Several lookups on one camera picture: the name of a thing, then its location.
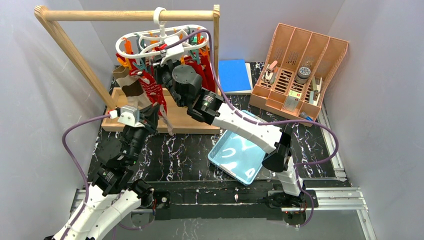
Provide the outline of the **wooden clothes rack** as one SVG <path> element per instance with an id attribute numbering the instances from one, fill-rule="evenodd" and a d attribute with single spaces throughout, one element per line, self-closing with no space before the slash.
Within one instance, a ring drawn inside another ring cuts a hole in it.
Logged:
<path id="1" fill-rule="evenodd" d="M 109 91 L 100 82 L 93 72 L 88 62 L 81 55 L 77 47 L 68 37 L 64 29 L 59 24 L 60 21 L 68 22 L 129 22 L 129 21 L 151 21 L 154 12 L 152 10 L 50 10 L 46 6 L 37 5 L 34 8 L 34 15 L 51 35 L 57 45 L 74 64 L 77 70 L 101 97 L 111 110 L 126 103 L 126 99 L 121 95 L 122 91 L 117 88 Z M 208 21 L 213 22 L 213 39 L 210 43 L 211 56 L 214 61 L 219 60 L 219 24 L 220 6 L 215 4 L 212 10 L 169 10 L 163 11 L 159 15 L 164 21 Z M 177 107 L 175 103 L 168 104 L 169 118 L 174 126 L 173 132 L 176 134 L 218 134 L 220 129 L 215 126 L 197 122 L 189 116 L 183 116 L 184 110 Z"/>

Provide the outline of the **blue folder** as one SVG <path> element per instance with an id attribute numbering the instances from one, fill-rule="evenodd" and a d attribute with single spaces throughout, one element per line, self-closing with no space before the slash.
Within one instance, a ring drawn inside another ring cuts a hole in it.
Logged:
<path id="1" fill-rule="evenodd" d="M 225 94 L 245 95 L 250 89 L 244 59 L 220 60 L 218 63 L 219 80 Z"/>

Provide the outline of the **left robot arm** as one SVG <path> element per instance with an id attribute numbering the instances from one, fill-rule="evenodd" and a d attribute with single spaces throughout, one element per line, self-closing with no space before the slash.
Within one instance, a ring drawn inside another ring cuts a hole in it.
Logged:
<path id="1" fill-rule="evenodd" d="M 159 111 L 157 103 L 143 109 L 125 105 L 79 122 L 64 132 L 62 144 L 82 176 L 85 196 L 64 226 L 54 235 L 47 236 L 48 240 L 102 240 L 131 211 L 142 204 L 154 205 L 151 185 L 142 179 L 132 184 L 128 182 L 134 173 L 130 167 L 138 161 L 146 138 L 157 132 Z M 100 164 L 88 178 L 67 145 L 67 135 L 80 126 L 106 118 L 124 124 L 120 151 Z"/>

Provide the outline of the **light blue plastic basket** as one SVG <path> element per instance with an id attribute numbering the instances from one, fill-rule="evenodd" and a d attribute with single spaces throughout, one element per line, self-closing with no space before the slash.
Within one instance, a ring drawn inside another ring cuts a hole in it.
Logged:
<path id="1" fill-rule="evenodd" d="M 214 166 L 248 186 L 261 170 L 265 155 L 266 152 L 255 143 L 225 130 L 207 157 Z"/>

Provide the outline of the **stapler in organizer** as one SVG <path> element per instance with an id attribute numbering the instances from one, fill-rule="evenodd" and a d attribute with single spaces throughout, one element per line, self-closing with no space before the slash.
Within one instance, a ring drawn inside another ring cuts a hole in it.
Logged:
<path id="1" fill-rule="evenodd" d="M 273 84 L 274 83 L 274 76 L 278 70 L 277 68 L 278 61 L 274 60 L 270 64 L 268 64 L 264 70 L 264 74 L 262 76 L 262 80 L 267 84 Z"/>

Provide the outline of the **brown striped hanging sock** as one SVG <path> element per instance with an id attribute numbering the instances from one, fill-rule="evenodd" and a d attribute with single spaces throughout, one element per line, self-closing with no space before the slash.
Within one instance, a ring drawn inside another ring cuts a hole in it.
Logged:
<path id="1" fill-rule="evenodd" d="M 124 92 L 128 105 L 135 108 L 146 108 L 151 104 L 140 82 L 129 74 L 129 69 L 124 66 L 117 67 L 112 76 Z"/>

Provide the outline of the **white board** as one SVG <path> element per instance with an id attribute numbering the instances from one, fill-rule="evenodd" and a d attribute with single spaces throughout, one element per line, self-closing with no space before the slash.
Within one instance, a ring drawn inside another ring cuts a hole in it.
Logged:
<path id="1" fill-rule="evenodd" d="M 249 62 L 245 63 L 245 68 L 246 68 L 246 74 L 247 74 L 247 77 L 248 77 L 248 83 L 249 83 L 250 89 L 245 90 L 244 94 L 249 95 L 249 94 L 252 93 L 252 90 L 253 90 L 252 71 L 251 71 L 251 65 L 250 65 Z"/>

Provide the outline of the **grey round tin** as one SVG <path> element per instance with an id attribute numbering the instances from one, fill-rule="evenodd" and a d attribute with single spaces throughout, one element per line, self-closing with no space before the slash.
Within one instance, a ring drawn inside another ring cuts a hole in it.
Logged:
<path id="1" fill-rule="evenodd" d="M 298 69 L 294 80 L 298 84 L 305 84 L 309 80 L 311 73 L 312 71 L 309 67 L 302 66 Z"/>

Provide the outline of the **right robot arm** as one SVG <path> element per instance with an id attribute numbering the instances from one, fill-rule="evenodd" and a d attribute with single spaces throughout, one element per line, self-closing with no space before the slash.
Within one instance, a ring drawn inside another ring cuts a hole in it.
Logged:
<path id="1" fill-rule="evenodd" d="M 152 57 L 150 63 L 156 81 L 192 119 L 238 134 L 265 152 L 262 166 L 274 172 L 282 186 L 282 191 L 267 196 L 271 206 L 305 205 L 304 184 L 295 172 L 290 150 L 290 131 L 266 125 L 226 103 L 222 96 L 202 86 L 202 77 L 190 65 L 160 56 Z"/>

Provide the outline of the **red santa hanging sock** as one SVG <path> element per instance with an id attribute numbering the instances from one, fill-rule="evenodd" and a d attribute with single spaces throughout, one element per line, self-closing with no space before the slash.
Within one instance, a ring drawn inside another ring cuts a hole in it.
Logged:
<path id="1" fill-rule="evenodd" d="M 138 72 L 138 81 L 147 97 L 153 104 L 159 105 L 159 116 L 167 116 L 167 103 L 163 94 L 163 87 L 157 84 L 156 80 L 145 70 Z"/>

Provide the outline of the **metal base rail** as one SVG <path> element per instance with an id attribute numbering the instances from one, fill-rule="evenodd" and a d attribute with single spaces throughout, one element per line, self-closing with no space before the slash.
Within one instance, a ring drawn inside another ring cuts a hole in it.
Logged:
<path id="1" fill-rule="evenodd" d="M 278 220 L 285 214 L 315 211 L 367 210 L 359 187 L 308 187 L 308 194 L 295 197 L 278 189 L 273 182 L 259 181 L 251 186 L 229 182 L 159 184 L 152 196 L 142 201 L 135 213 L 154 209 L 159 221 L 171 219 L 267 218 Z"/>

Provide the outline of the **pink desk file organizer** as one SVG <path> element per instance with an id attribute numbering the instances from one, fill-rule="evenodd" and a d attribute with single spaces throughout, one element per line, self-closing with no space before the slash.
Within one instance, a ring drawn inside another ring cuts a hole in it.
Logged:
<path id="1" fill-rule="evenodd" d="M 260 76 L 250 95 L 250 105 L 286 119 L 316 120 L 325 92 L 341 65 L 349 42 L 310 30 L 279 23 L 273 33 Z M 268 64 L 277 60 L 272 84 L 262 79 Z M 295 82 L 300 67 L 309 67 L 311 75 L 305 84 Z M 283 109 L 290 90 L 301 93 L 295 111 Z"/>

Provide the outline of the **white small box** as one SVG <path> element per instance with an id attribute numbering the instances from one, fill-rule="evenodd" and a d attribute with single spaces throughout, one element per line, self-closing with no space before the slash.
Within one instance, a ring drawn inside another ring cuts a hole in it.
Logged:
<path id="1" fill-rule="evenodd" d="M 288 92 L 287 98 L 284 102 L 283 109 L 286 111 L 294 112 L 298 107 L 298 104 L 301 100 L 302 94 L 296 90 L 290 90 Z"/>

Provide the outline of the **beige sock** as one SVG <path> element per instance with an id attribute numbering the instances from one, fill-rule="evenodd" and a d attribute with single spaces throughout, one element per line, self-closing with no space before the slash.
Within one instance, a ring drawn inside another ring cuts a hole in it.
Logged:
<path id="1" fill-rule="evenodd" d="M 167 110 L 165 108 L 165 106 L 163 104 L 160 104 L 159 106 L 159 112 L 160 112 L 160 116 L 159 118 L 162 119 L 162 121 L 165 123 L 166 127 L 167 127 L 167 132 L 169 135 L 173 135 L 173 125 L 170 122 L 169 118 L 168 118 L 168 114 L 167 114 Z"/>

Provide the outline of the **white sock hanger with clips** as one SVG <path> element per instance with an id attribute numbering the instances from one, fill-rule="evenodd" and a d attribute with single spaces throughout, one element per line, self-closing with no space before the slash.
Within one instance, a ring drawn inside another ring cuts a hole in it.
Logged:
<path id="1" fill-rule="evenodd" d="M 200 54 L 211 54 L 213 40 L 211 33 L 204 26 L 198 24 L 184 24 L 166 27 L 167 21 L 162 19 L 162 14 L 167 10 L 157 7 L 151 17 L 157 26 L 153 30 L 130 32 L 120 37 L 115 42 L 115 52 L 118 62 L 130 70 L 142 71 L 145 67 L 142 60 L 153 60 L 154 56 L 164 54 L 164 49 L 182 44 L 185 55 L 197 57 L 200 63 Z M 164 39 L 179 36 L 180 40 L 171 46 L 166 46 Z"/>

